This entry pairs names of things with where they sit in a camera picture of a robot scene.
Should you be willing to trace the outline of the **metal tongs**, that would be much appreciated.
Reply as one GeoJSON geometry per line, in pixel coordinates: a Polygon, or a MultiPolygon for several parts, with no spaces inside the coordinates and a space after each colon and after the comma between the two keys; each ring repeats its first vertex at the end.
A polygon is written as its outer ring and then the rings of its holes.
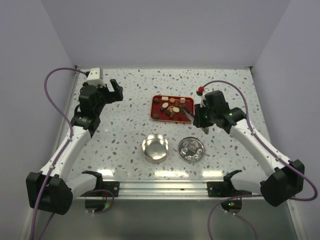
{"type": "Polygon", "coordinates": [[[182,107],[183,114],[187,116],[190,120],[194,119],[195,115],[188,109],[186,105],[182,107]]]}

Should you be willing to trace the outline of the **white oval chocolate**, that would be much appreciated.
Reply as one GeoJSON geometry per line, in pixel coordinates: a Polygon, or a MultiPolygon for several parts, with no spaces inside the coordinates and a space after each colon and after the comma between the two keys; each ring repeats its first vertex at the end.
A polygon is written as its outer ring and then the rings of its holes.
{"type": "Polygon", "coordinates": [[[168,106],[169,106],[169,104],[168,104],[167,102],[165,102],[165,103],[162,104],[162,107],[163,107],[163,108],[167,108],[168,106]]]}
{"type": "Polygon", "coordinates": [[[173,111],[174,111],[175,113],[179,113],[179,112],[180,112],[180,109],[179,109],[178,107],[174,107],[174,108],[173,108],[173,111]]]}

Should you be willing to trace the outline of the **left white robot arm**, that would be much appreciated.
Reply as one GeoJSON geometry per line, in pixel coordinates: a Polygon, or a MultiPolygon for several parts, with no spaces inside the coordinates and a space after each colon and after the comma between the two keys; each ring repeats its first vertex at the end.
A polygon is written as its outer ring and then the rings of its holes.
{"type": "Polygon", "coordinates": [[[58,215],[70,209],[73,200],[90,193],[99,196],[104,184],[101,173],[85,170],[80,177],[68,181],[68,175],[83,147],[95,134],[105,105],[123,100],[123,88],[115,79],[106,85],[94,86],[85,82],[79,91],[79,103],[70,121],[72,129],[67,132],[61,145],[39,172],[31,172],[26,178],[29,205],[58,215]]]}

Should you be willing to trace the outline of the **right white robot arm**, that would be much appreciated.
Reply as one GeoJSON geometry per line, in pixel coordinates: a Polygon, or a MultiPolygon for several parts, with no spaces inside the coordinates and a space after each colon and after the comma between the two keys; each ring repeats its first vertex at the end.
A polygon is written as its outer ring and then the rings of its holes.
{"type": "Polygon", "coordinates": [[[216,125],[236,139],[258,162],[266,175],[265,180],[240,177],[234,170],[223,178],[223,192],[235,196],[238,192],[260,194],[273,207],[277,207],[303,190],[305,166],[300,160],[291,160],[270,144],[238,107],[231,109],[220,90],[196,92],[201,103],[194,106],[193,125],[207,130],[216,125]]]}

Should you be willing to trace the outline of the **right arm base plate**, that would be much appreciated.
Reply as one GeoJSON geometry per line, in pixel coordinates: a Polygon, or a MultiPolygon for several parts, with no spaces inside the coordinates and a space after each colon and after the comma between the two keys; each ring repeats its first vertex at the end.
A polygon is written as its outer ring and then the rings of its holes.
{"type": "Polygon", "coordinates": [[[208,181],[206,186],[210,198],[228,198],[252,194],[250,191],[235,189],[232,183],[228,181],[208,181]]]}

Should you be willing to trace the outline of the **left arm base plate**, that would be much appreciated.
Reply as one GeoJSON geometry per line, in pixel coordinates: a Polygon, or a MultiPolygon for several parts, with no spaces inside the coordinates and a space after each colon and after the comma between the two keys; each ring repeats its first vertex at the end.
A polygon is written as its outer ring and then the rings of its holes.
{"type": "Polygon", "coordinates": [[[119,181],[103,181],[103,189],[110,191],[115,198],[119,196],[119,181]]]}

